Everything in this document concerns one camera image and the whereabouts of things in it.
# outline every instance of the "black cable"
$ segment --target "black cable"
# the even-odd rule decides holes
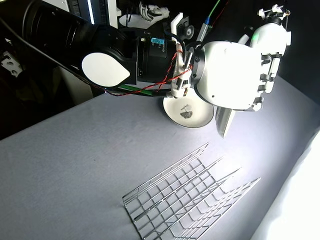
[[[170,36],[170,37],[172,37],[172,38],[175,38],[175,39],[180,43],[180,45],[181,45],[181,47],[182,47],[182,57],[183,57],[183,61],[185,61],[185,60],[186,60],[186,45],[185,45],[185,43],[181,40],[180,37],[178,37],[177,35],[175,35],[175,34],[173,34],[173,33],[171,33],[171,32],[168,32],[168,31],[164,30],[164,34],[165,34],[165,35],[168,35],[168,36]]]
[[[54,58],[52,58],[51,56],[47,55],[46,53],[44,53],[43,51],[41,51],[40,49],[38,49],[37,47],[33,46],[32,44],[30,44],[29,42],[27,42],[26,40],[24,40],[21,36],[19,36],[3,19],[2,17],[0,17],[0,22],[2,23],[2,25],[7,28],[18,40],[20,40],[21,42],[23,42],[25,45],[27,45],[28,47],[30,47],[31,49],[35,50],[36,52],[38,52],[39,54],[43,55],[44,57],[48,58],[49,60],[51,60],[52,62],[56,63],[57,65],[59,65],[60,67],[62,67],[63,69],[69,71],[70,73],[72,73],[73,75],[75,75],[77,78],[79,78],[81,81],[83,81],[84,83],[93,86],[95,88],[104,90],[106,89],[105,87],[102,86],[98,86],[95,85],[93,83],[88,82],[84,77],[82,77],[80,74],[76,73],[75,71],[71,70],[69,67],[65,66],[64,64],[60,63],[59,61],[55,60]]]

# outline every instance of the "wire rack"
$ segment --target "wire rack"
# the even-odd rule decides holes
[[[141,184],[122,200],[142,240],[197,240],[259,180],[231,191],[221,185],[236,171],[215,179],[199,159],[209,143],[199,147],[158,175]]]

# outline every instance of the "table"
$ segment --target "table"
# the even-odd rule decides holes
[[[203,240],[250,239],[319,125],[319,106],[280,77],[259,112],[236,113],[222,139],[215,121],[176,125],[161,100],[91,99],[0,141],[0,239],[138,240],[122,196],[206,142],[203,158],[261,181]]]

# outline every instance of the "green cable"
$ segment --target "green cable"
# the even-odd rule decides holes
[[[216,2],[216,4],[214,5],[214,7],[212,8],[212,10],[211,10],[211,12],[210,12],[210,14],[209,14],[209,16],[208,16],[208,18],[210,18],[211,17],[211,15],[212,15],[212,13],[214,12],[214,10],[216,9],[216,7],[217,7],[217,5],[218,5],[218,3],[220,2],[220,0],[218,0],[217,2]]]
[[[130,91],[139,91],[139,90],[141,90],[141,88],[138,88],[138,87],[135,87],[135,86],[129,86],[129,85],[125,85],[125,84],[121,85],[119,88],[130,90]],[[149,95],[149,96],[152,96],[152,92],[149,91],[149,90],[142,90],[141,93]]]

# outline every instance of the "dark background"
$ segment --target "dark background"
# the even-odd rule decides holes
[[[195,27],[195,34],[191,41],[196,40],[202,23],[216,3],[216,1],[172,0],[145,0],[143,2],[168,7],[170,18],[166,20],[167,22],[179,12],[188,15],[190,24]],[[138,4],[139,1],[136,0],[119,0],[117,6],[122,10],[122,14],[125,14],[127,9],[131,6],[138,6]],[[224,11],[204,41],[237,42],[244,34],[245,26],[252,26],[255,29],[260,26],[262,21],[257,16],[258,9],[270,9],[273,4],[286,4],[291,11],[288,19],[288,31],[292,32],[291,46],[286,49],[278,74],[320,104],[320,80],[318,78],[320,33],[317,28],[320,13],[319,1],[221,0],[211,16],[210,23],[214,22],[225,7]],[[156,23],[151,28],[154,32],[161,32],[162,23]],[[7,50],[8,44],[4,42],[1,46],[6,46]],[[27,71],[15,78],[6,69],[0,67],[0,139],[74,106],[64,81],[62,79],[53,80],[54,64],[30,49],[26,49],[19,42],[14,42],[14,46],[9,46],[9,50],[10,52],[16,51],[18,60],[23,63]],[[58,87],[54,89],[55,82],[58,82]]]

